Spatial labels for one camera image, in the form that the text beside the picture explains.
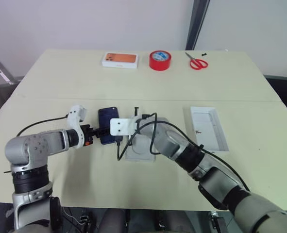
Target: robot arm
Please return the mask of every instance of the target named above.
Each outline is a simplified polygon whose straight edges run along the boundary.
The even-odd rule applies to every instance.
[[[151,122],[154,121],[153,117],[137,120],[136,128],[141,128],[138,133],[152,139],[154,124]],[[199,191],[214,207],[230,210],[243,232],[287,232],[286,211],[247,191],[239,177],[226,165],[203,153],[200,147],[192,145],[167,124],[157,123],[154,146],[199,182]]]
[[[69,130],[15,137],[7,143],[5,155],[11,163],[15,188],[12,194],[15,230],[23,232],[29,224],[36,225],[33,232],[36,229],[55,232],[60,228],[60,201],[51,196],[48,156],[67,151],[70,147],[88,146],[93,143],[93,136],[109,135],[109,128],[94,130],[89,125],[80,126],[85,111],[79,105],[72,107],[68,114]]]

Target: blue smartphone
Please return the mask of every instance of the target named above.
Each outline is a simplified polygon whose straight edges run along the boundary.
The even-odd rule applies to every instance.
[[[110,120],[119,118],[117,107],[102,108],[98,110],[99,128],[109,128]],[[101,144],[109,144],[115,142],[115,137],[111,135],[100,137]]]

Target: black cable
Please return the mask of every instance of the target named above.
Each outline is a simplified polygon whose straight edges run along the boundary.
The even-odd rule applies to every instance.
[[[152,139],[151,139],[151,143],[150,143],[150,153],[154,154],[154,155],[158,155],[161,153],[155,153],[152,151],[153,148],[153,144],[154,144],[154,140],[155,140],[155,136],[156,136],[156,125],[157,125],[157,113],[153,113],[150,115],[150,117],[155,116],[155,120],[154,120],[154,129],[153,129],[153,133],[152,133]]]
[[[72,214],[72,211],[71,211],[71,208],[70,208],[70,207],[68,207],[68,210],[69,210],[69,212],[70,212],[70,215],[71,215],[71,216],[73,216],[73,214]],[[72,230],[72,225],[74,224],[74,223],[73,223],[73,219],[71,219],[71,222],[72,222],[72,224],[70,225],[70,228],[69,228],[68,232],[70,232],[70,231]]]
[[[183,137],[185,137],[186,140],[189,141],[189,143],[191,143],[193,146],[195,146],[195,147],[197,147],[197,148],[200,148],[200,146],[198,146],[196,143],[194,143],[182,130],[180,130],[180,129],[179,129],[177,126],[175,126],[174,124],[171,124],[171,123],[169,123],[169,122],[162,121],[162,120],[151,121],[151,122],[148,122],[148,123],[144,124],[144,125],[141,126],[137,131],[135,131],[135,133],[134,133],[134,134],[131,136],[131,138],[128,140],[128,142],[127,142],[126,146],[124,147],[124,149],[123,149],[123,151],[122,151],[122,153],[121,153],[121,155],[120,155],[120,157],[119,157],[118,160],[120,160],[120,159],[123,157],[123,155],[124,155],[124,153],[125,153],[127,147],[129,146],[129,143],[130,143],[130,142],[133,140],[133,138],[140,132],[140,130],[143,129],[144,127],[147,127],[148,125],[154,124],[155,122],[156,122],[156,123],[162,123],[162,124],[170,125],[171,127],[175,128],[179,133],[181,133],[181,134],[183,135]],[[248,188],[248,186],[246,185],[246,183],[244,182],[244,180],[243,180],[243,179],[241,178],[241,176],[235,171],[235,169],[232,168],[232,166],[230,166],[227,162],[225,162],[223,159],[219,158],[219,157],[216,156],[215,154],[213,154],[213,153],[211,153],[211,152],[209,152],[209,151],[207,151],[207,150],[205,150],[205,149],[203,149],[203,148],[201,148],[201,150],[202,150],[203,152],[209,154],[210,156],[214,157],[215,159],[219,160],[219,161],[222,162],[224,165],[226,165],[226,166],[240,179],[240,181],[241,181],[241,183],[244,185],[245,189],[246,189],[247,191],[250,191],[250,189]]]
[[[70,224],[72,224],[73,227],[75,227],[75,229],[79,232],[79,233],[82,233],[81,229],[76,226],[70,219],[68,219],[66,216],[62,215],[62,217],[67,220]]]
[[[119,158],[119,145],[118,145],[118,161],[120,160],[120,158]]]
[[[38,121],[36,123],[33,123],[31,125],[28,125],[27,127],[23,128],[22,130],[20,130],[20,132],[17,134],[16,137],[19,137],[25,130],[27,130],[28,128],[34,126],[34,125],[38,125],[44,122],[48,122],[48,121],[53,121],[53,120],[61,120],[61,119],[66,119],[68,117],[68,115],[65,115],[63,117],[58,117],[58,118],[53,118],[53,119],[47,119],[47,120],[42,120],[42,121]]]

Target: red scissors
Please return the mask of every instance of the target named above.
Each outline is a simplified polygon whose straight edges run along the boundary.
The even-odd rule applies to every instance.
[[[186,55],[191,59],[190,66],[192,69],[199,70],[199,69],[205,69],[208,67],[207,62],[200,60],[200,59],[195,59],[194,57],[192,57],[187,52],[186,52]]]

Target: red tape roll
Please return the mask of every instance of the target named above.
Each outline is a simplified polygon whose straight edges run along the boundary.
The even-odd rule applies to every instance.
[[[154,70],[165,70],[170,66],[171,54],[166,51],[158,50],[150,54],[150,67]]]

